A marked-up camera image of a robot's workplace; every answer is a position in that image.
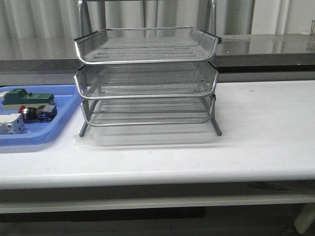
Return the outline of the red emergency push button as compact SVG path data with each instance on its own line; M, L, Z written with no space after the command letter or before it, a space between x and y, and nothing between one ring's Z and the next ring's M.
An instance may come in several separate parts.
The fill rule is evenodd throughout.
M51 122L57 116L56 105L41 105L38 108L22 105L19 113L26 122Z

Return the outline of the grey back counter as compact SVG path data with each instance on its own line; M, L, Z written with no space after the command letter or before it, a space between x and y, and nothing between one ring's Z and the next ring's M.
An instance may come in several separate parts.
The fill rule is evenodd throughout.
M224 35L212 63L223 73L314 71L315 38L304 34ZM72 38L2 39L1 72L72 71Z

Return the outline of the green and beige switch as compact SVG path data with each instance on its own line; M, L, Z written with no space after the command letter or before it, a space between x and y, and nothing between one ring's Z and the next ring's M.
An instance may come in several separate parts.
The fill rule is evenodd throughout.
M41 105L54 105L55 97L52 93L32 93L24 88L15 88L0 93L4 110L17 110L20 106L38 107Z

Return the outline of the white circuit breaker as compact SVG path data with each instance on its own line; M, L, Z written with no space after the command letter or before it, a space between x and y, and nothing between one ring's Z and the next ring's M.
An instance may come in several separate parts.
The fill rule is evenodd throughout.
M24 121L21 114L0 116L0 134L21 134L24 130Z

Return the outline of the white table leg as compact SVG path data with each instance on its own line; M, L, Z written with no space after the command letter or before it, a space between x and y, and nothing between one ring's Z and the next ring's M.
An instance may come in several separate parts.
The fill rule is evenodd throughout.
M304 234L315 220L315 204L305 204L294 221L294 227L299 234Z

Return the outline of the blue plastic tray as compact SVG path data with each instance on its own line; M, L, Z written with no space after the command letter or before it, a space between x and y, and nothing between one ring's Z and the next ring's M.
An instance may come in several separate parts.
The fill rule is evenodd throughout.
M24 122L24 129L20 134L0 136L0 146L28 146L41 145L55 140L65 125L71 120L82 98L75 85L30 85L1 87L1 92L13 89L25 89L31 93L52 93L57 108L57 116L51 122Z

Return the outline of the silver mesh tray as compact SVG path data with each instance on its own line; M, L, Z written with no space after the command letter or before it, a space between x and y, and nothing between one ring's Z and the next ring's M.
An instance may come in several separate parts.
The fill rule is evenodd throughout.
M194 27L103 29L74 41L78 59L89 65L205 61L220 42Z
M218 71L206 61L86 65L74 76L88 100L198 97L214 93Z
M117 98L84 100L87 124L95 127L204 123L213 117L215 98Z

